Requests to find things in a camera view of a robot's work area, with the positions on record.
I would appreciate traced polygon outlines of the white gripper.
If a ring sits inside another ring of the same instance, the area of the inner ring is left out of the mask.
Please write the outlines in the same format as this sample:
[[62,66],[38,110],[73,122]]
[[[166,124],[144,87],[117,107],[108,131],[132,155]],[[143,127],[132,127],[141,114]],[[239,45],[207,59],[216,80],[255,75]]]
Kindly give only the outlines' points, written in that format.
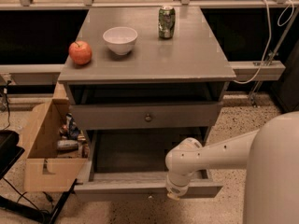
[[168,169],[166,175],[167,197],[179,201],[188,191],[192,176],[197,168],[197,159],[200,156],[201,143],[194,138],[186,138],[172,148],[165,157]]

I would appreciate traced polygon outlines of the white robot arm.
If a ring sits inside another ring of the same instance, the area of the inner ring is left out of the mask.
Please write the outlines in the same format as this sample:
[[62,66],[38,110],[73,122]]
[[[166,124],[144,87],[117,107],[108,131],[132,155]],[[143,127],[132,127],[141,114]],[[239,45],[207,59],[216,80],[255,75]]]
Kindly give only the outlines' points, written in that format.
[[277,116],[254,132],[204,147],[186,138],[165,158],[174,200],[203,169],[245,168],[243,224],[299,224],[299,112]]

